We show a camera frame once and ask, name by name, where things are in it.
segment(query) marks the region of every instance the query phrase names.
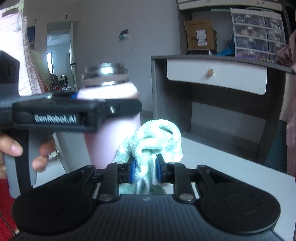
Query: gray handle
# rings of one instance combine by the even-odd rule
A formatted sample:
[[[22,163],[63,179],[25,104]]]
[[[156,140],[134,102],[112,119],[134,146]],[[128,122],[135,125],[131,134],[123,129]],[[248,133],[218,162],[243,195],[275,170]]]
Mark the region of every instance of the gray handle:
[[[5,130],[6,134],[19,142],[24,153],[21,157],[4,155],[9,193],[11,197],[17,198],[20,194],[27,192],[36,184],[37,173],[32,168],[33,160],[40,155],[39,148],[52,138],[52,131],[23,131]]]

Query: cabinet handle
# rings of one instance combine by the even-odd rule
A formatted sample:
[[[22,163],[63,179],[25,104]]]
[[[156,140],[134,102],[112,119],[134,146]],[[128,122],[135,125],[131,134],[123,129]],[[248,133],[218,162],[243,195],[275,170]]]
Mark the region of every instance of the cabinet handle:
[[[212,69],[209,69],[208,72],[207,72],[207,75],[208,76],[213,76],[214,74],[214,71]]]

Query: human hand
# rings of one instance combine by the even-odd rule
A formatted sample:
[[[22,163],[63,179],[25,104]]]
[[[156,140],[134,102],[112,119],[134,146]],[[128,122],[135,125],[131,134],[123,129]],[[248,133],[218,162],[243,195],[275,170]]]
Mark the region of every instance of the human hand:
[[[51,141],[44,143],[39,148],[40,156],[37,157],[33,163],[32,167],[37,172],[42,172],[45,170],[45,167],[48,163],[48,154],[55,150],[55,142],[52,138]],[[18,142],[13,140],[8,135],[0,132],[0,178],[5,179],[6,176],[6,168],[4,163],[4,153],[19,157],[23,153],[23,148],[20,146]]]

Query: water bottle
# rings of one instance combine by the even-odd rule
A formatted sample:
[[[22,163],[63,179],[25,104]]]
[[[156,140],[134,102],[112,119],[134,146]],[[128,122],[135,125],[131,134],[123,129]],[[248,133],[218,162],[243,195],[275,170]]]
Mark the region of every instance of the water bottle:
[[[83,88],[77,99],[138,99],[136,86],[128,80],[128,71],[123,64],[103,63],[85,68],[82,74]],[[115,156],[123,140],[141,126],[140,113],[136,116],[104,120],[95,133],[84,133],[91,163],[97,169],[106,168]]]

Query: brown box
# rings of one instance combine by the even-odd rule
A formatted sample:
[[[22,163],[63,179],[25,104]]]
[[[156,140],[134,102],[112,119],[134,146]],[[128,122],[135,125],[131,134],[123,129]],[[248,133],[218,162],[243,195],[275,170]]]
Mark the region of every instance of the brown box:
[[[185,23],[188,49],[217,51],[217,33],[209,19],[195,19]]]

